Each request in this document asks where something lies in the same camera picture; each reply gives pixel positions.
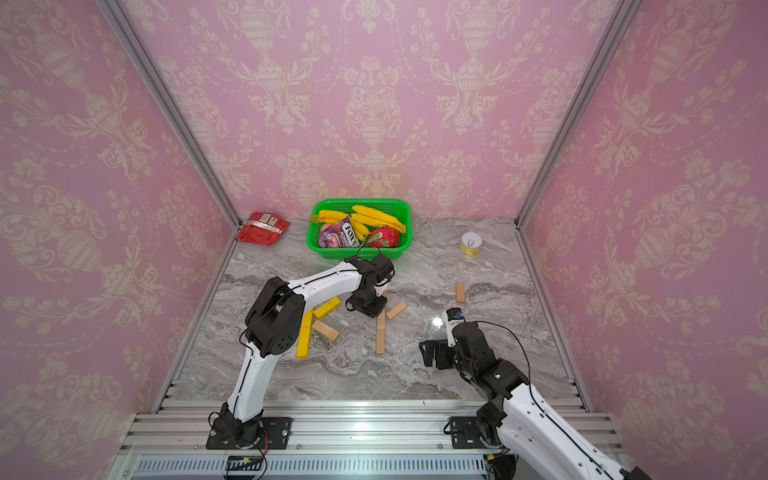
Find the wooden block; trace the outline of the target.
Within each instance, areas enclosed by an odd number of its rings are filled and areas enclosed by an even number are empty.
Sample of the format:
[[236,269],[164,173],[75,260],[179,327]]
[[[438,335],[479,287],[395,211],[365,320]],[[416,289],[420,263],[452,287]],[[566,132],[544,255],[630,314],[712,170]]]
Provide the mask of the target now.
[[329,339],[331,342],[335,342],[339,337],[339,332],[337,330],[325,324],[321,320],[316,320],[312,324],[312,329],[325,338]]
[[397,304],[396,306],[394,306],[393,308],[391,308],[386,312],[386,318],[388,320],[395,319],[400,314],[402,314],[407,308],[408,308],[408,305],[404,301],[401,301],[399,304]]

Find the wooden block two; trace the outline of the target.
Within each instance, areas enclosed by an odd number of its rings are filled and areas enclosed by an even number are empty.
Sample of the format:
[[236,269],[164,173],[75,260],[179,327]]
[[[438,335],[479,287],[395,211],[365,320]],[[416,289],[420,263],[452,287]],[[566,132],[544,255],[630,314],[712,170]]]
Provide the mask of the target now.
[[385,331],[386,330],[386,321],[387,321],[386,312],[382,311],[378,315],[378,317],[377,317],[376,329],[378,331]]

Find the wooden block three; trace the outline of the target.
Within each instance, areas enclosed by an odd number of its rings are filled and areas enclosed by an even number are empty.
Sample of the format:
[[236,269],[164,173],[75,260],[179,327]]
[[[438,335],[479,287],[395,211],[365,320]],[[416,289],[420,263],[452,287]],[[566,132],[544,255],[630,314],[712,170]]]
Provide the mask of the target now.
[[386,330],[378,329],[376,331],[376,354],[384,355],[386,353]]

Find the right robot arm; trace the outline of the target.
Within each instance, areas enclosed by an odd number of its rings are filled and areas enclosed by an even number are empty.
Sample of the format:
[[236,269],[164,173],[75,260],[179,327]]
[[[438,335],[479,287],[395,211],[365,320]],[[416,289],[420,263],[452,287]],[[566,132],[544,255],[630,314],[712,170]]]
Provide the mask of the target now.
[[479,441],[516,455],[545,479],[647,479],[625,468],[571,426],[546,402],[530,375],[498,358],[477,322],[447,322],[444,340],[419,343],[425,366],[454,369],[485,403],[474,423]]

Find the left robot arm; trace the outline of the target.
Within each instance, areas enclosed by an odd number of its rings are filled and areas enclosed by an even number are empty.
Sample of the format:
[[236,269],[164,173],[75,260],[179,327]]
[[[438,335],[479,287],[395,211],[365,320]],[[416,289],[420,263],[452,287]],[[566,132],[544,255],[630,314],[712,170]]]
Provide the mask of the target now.
[[301,279],[270,278],[248,311],[240,340],[245,347],[235,387],[219,411],[209,415],[208,450],[283,449],[281,435],[291,420],[274,426],[263,420],[265,395],[278,360],[296,344],[310,311],[346,295],[346,308],[370,318],[385,309],[383,292],[392,280],[392,260],[378,254],[368,260],[357,255]]

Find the red dragon fruit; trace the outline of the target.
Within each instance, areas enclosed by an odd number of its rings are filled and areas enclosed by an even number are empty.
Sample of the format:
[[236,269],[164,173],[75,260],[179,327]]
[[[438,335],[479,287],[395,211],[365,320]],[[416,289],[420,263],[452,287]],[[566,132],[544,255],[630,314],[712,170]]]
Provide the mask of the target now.
[[397,229],[381,226],[367,235],[364,246],[375,249],[397,248],[400,243],[400,238],[401,233]]

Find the purple snack packet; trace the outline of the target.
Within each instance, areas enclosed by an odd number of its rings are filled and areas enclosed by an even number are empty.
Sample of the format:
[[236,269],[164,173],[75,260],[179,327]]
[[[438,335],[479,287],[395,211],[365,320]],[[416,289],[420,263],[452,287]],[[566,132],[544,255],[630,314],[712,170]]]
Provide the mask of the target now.
[[320,248],[357,248],[360,246],[355,230],[349,218],[343,218],[333,224],[324,224],[318,236]]

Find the right banana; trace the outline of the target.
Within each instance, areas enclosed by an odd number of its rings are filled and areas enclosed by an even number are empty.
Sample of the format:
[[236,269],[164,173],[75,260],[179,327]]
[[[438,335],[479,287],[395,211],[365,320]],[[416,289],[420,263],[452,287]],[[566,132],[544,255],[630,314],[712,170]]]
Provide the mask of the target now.
[[388,227],[406,233],[407,227],[396,217],[364,205],[354,205],[351,219],[366,226]]

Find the banana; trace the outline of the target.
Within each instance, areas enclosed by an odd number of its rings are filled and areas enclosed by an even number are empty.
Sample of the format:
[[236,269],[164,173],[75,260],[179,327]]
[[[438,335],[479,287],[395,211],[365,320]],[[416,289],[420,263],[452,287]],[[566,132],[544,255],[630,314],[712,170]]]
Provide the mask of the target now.
[[342,220],[348,220],[355,236],[359,240],[364,240],[369,234],[370,230],[363,223],[352,219],[349,214],[336,210],[320,210],[317,214],[311,217],[311,222],[315,224],[336,224]]
[[366,226],[388,227],[406,233],[407,227],[396,217],[364,205],[354,205],[351,219]]

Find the green plastic basket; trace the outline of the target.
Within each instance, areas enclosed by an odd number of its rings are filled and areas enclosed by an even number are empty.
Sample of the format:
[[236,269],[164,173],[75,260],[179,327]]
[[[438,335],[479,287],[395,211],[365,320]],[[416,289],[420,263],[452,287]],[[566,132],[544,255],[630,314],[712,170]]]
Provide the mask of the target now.
[[[359,240],[358,245],[355,245],[354,247],[321,247],[319,239],[321,227],[324,225],[324,222],[320,222],[321,212],[337,211],[352,215],[356,214],[356,211],[353,209],[355,205],[381,211],[402,223],[405,227],[405,231],[400,234],[397,245],[395,247],[377,248],[370,244],[363,246],[362,241]],[[312,219],[306,236],[306,244],[310,250],[318,253],[325,259],[344,259],[353,254],[357,254],[362,258],[371,259],[378,253],[386,255],[390,259],[398,259],[410,248],[413,238],[412,211],[410,205],[404,200],[395,198],[336,198],[323,200],[314,206],[312,210]]]

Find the wooden block right four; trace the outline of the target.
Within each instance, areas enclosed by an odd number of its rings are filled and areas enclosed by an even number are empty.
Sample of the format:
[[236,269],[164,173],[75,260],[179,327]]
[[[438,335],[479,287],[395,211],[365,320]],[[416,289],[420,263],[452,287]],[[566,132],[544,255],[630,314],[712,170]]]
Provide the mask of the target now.
[[456,301],[458,303],[466,302],[465,285],[462,282],[456,283]]

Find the left banana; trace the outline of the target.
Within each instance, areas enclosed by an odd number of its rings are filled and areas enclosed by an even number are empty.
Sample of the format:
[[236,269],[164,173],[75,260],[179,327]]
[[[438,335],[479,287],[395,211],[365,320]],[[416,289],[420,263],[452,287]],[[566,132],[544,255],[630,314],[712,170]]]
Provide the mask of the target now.
[[370,230],[363,223],[352,219],[349,214],[336,210],[320,210],[317,214],[311,217],[311,222],[315,224],[336,224],[342,220],[348,220],[355,236],[359,240],[364,240],[369,234]]

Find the red snack bag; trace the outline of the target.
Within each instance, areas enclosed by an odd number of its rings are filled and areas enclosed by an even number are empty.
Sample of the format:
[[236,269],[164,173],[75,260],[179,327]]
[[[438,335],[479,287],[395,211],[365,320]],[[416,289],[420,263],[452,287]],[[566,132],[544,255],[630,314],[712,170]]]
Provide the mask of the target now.
[[254,212],[244,222],[236,239],[240,242],[270,246],[279,241],[290,222],[272,213]]

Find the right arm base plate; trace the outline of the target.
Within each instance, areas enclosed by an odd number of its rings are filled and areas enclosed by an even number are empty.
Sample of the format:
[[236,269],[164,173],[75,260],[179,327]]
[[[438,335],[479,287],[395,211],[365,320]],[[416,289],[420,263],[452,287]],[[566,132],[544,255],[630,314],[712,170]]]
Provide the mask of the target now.
[[501,420],[486,417],[450,417],[443,433],[450,437],[451,445],[456,450],[485,448],[503,451],[507,447],[498,433],[501,426]]

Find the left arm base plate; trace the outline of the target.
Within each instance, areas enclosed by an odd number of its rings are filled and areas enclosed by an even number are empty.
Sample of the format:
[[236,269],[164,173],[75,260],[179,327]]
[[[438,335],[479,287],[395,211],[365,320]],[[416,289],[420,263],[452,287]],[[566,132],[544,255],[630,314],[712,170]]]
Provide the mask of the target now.
[[262,417],[246,423],[216,418],[212,421],[207,450],[285,450],[291,436],[290,417]]

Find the right frame post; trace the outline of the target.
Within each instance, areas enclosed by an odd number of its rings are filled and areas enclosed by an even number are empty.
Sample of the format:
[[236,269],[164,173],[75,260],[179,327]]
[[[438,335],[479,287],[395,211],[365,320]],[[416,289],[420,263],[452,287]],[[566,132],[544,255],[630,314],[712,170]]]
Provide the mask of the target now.
[[516,225],[519,231],[522,231],[530,222],[538,201],[544,193],[561,155],[568,146],[568,142],[587,110],[616,49],[640,5],[640,0],[621,0],[617,2],[610,16],[610,21],[600,37],[592,57],[587,63],[574,97],[565,111],[552,144],[547,150],[544,160],[533,179],[531,188],[525,197],[520,213],[516,218]]

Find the frame post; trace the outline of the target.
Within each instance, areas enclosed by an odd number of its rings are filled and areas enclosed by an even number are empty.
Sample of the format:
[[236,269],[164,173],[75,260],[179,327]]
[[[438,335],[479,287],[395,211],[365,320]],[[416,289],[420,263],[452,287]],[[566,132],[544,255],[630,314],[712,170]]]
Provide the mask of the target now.
[[544,160],[533,179],[531,188],[525,197],[520,213],[516,218],[516,225],[519,231],[522,231],[530,222],[538,201],[544,193],[561,155],[568,146],[568,142],[587,110],[616,49],[640,5],[640,0],[621,0],[617,2],[610,16],[610,21],[600,37],[592,57],[587,63],[574,97],[565,111],[552,144],[547,150]]
[[238,229],[241,226],[241,219],[234,208],[232,200],[206,158],[190,124],[184,118],[180,105],[163,79],[158,65],[132,25],[127,10],[119,1],[114,0],[97,0],[96,4],[100,7],[107,22],[131,58],[150,94],[174,131],[182,148],[188,154],[201,179],[213,195],[225,218],[233,228]]

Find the left frame post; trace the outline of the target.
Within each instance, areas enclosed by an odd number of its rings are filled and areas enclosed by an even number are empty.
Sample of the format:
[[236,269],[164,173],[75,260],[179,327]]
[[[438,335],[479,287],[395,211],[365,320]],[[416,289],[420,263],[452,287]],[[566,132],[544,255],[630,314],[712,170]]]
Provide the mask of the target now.
[[131,58],[150,94],[174,131],[182,148],[188,154],[201,179],[213,195],[225,218],[233,228],[238,229],[241,226],[241,219],[234,208],[232,200],[206,158],[190,124],[184,118],[180,105],[163,79],[158,65],[132,25],[127,10],[119,1],[114,0],[97,0],[96,4],[100,7],[107,22]]

